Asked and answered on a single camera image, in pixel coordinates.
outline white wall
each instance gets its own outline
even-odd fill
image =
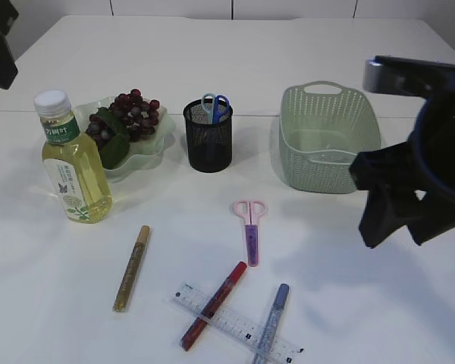
[[[69,14],[111,15],[109,0],[11,0],[19,17],[7,36],[15,59]]]
[[[234,19],[352,17],[356,0],[234,0]]]
[[[20,15],[8,35],[15,58],[68,14],[110,15],[110,0],[11,0]],[[230,19],[231,0],[111,0],[115,15]],[[415,17],[455,49],[455,0],[233,0],[235,19]]]
[[[231,19],[231,0],[111,0],[115,15]]]
[[[423,19],[455,49],[455,0],[359,0],[356,17]]]

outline ruler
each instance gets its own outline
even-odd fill
[[[173,300],[185,309],[191,311],[197,317],[208,322],[211,326],[222,331],[235,341],[248,347],[251,351],[264,356],[270,362],[277,364],[291,364],[298,354],[303,352],[301,347],[297,347],[287,341],[275,337],[269,353],[264,353],[258,349],[259,341],[263,334],[263,327],[245,318],[226,307],[219,307],[213,318],[201,315],[201,311],[209,301],[210,296],[190,284],[182,283],[175,292]]]

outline black mesh pen holder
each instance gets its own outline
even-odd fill
[[[205,100],[212,106],[212,100]],[[227,104],[220,100],[219,110],[224,111]],[[208,115],[196,100],[184,109],[185,130],[187,136],[187,152],[189,163],[194,169],[212,173],[225,169],[233,156],[232,136],[233,109],[221,117],[217,124],[210,124]]]

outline purple scissor blade cover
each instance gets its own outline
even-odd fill
[[[248,249],[248,265],[258,265],[258,225],[246,225],[246,248]]]

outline scissors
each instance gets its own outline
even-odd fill
[[[212,107],[208,108],[206,106],[206,99],[208,97],[212,98]],[[219,100],[223,100],[226,102],[226,107],[224,108],[224,111],[220,110],[219,107]],[[200,100],[200,104],[202,108],[204,109],[205,112],[207,112],[207,120],[209,121],[210,124],[217,124],[219,121],[221,121],[221,118],[225,116],[227,113],[229,113],[229,100],[226,96],[223,95],[214,95],[213,93],[206,93]]]
[[[245,210],[241,209],[242,205],[246,206]],[[260,206],[259,211],[256,211],[255,205]],[[242,199],[234,203],[234,213],[243,218],[246,225],[246,248],[248,249],[248,264],[250,267],[256,267],[259,263],[258,219],[266,214],[267,210],[268,208],[262,201],[246,201]]]

